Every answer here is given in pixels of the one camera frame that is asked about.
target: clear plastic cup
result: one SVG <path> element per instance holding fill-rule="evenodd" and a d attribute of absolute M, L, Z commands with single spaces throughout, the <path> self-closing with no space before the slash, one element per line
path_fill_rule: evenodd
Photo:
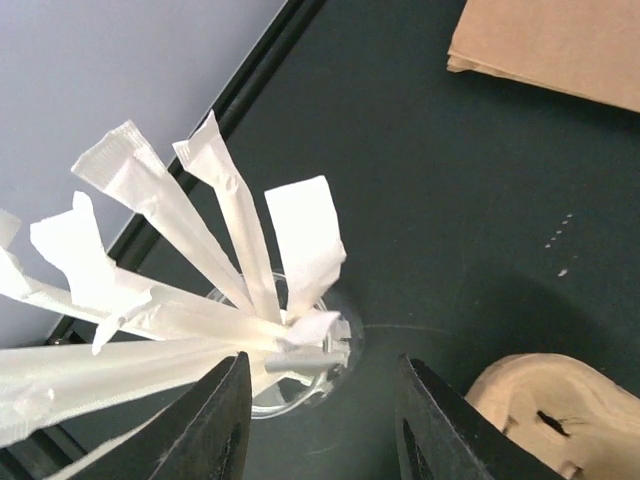
<path fill-rule="evenodd" d="M 285 309 L 288 298 L 286 278 L 279 272 L 274 272 L 273 278 L 280 308 Z M 226 305 L 233 305 L 217 289 L 213 290 L 207 298 Z M 320 374 L 309 375 L 305 372 L 296 372 L 298 378 L 283 378 L 253 399 L 251 418 L 273 418 L 285 414 L 300 413 L 314 407 L 326 399 L 355 368 L 364 348 L 362 320 L 349 301 L 334 289 L 330 289 L 316 303 L 315 308 L 322 311 L 340 312 L 339 319 L 329 330 L 322 347 L 325 352 L 332 352 L 338 348 L 347 352 L 346 365 L 336 365 Z M 349 338 L 339 338 L 342 337 L 340 330 L 344 326 L 348 326 Z"/>

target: brown napkin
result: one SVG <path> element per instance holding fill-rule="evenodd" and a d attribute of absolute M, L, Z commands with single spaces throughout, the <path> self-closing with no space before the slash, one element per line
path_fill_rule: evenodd
<path fill-rule="evenodd" d="M 640 0 L 468 0 L 447 68 L 640 111 Z"/>

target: gray wall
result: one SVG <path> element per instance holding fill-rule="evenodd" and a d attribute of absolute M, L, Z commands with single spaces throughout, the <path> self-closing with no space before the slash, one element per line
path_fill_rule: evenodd
<path fill-rule="evenodd" d="M 25 271 L 66 287 L 28 225 L 92 197 L 105 245 L 131 213 L 69 168 L 131 118 L 160 157 L 204 115 L 285 0 L 0 2 L 0 207 L 21 217 Z M 0 297 L 0 347 L 37 343 L 58 315 Z"/>

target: dark tabletop surface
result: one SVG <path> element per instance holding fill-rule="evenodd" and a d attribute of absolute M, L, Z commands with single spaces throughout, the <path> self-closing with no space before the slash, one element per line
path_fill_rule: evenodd
<path fill-rule="evenodd" d="M 248 480 L 399 478 L 403 352 L 461 393 L 505 355 L 559 352 L 640 395 L 640 117 L 448 73 L 463 5 L 329 0 L 230 139 L 276 266 L 262 192 L 327 176 L 349 254 L 338 288 L 366 333 L 328 401 L 253 422 Z M 190 196 L 231 252 L 214 192 Z M 140 271 L 211 288 L 164 240 Z M 66 427 L 92 448 L 177 394 Z"/>

